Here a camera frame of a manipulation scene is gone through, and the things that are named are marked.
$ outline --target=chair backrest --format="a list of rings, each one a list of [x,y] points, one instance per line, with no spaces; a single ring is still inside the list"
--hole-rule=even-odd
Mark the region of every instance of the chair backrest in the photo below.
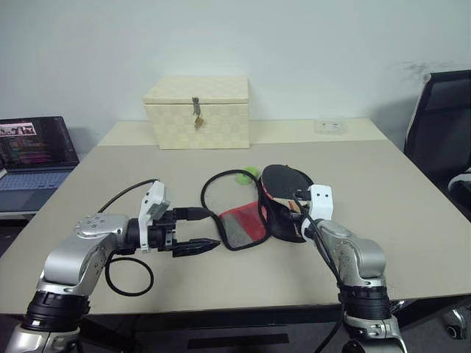
[[[471,167],[471,70],[426,77],[404,153],[433,182]]]

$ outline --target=black office chair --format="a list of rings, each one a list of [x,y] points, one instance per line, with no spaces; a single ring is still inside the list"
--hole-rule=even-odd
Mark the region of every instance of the black office chair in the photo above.
[[[426,77],[404,153],[471,221],[471,70]]]

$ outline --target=box latch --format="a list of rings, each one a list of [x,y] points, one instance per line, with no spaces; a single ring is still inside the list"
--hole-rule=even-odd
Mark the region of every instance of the box latch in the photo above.
[[[199,106],[199,98],[193,97],[192,99],[193,99],[193,116],[196,116],[194,120],[194,128],[198,130],[205,121],[201,117],[201,107]]]

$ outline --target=white wall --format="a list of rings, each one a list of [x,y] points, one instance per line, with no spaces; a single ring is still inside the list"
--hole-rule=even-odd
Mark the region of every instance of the white wall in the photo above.
[[[0,0],[0,118],[87,151],[165,75],[247,75],[252,119],[369,116],[399,145],[428,71],[470,68],[470,0]]]

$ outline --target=green ball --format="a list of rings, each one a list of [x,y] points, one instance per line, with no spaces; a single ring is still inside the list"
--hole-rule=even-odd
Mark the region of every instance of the green ball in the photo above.
[[[251,173],[251,175],[253,175],[255,178],[258,179],[259,173],[256,167],[245,167],[243,168],[243,170],[248,171],[249,173]],[[236,180],[237,180],[237,183],[240,185],[248,185],[251,182],[253,182],[253,180],[250,179],[249,176],[244,175],[244,174],[237,174]]]

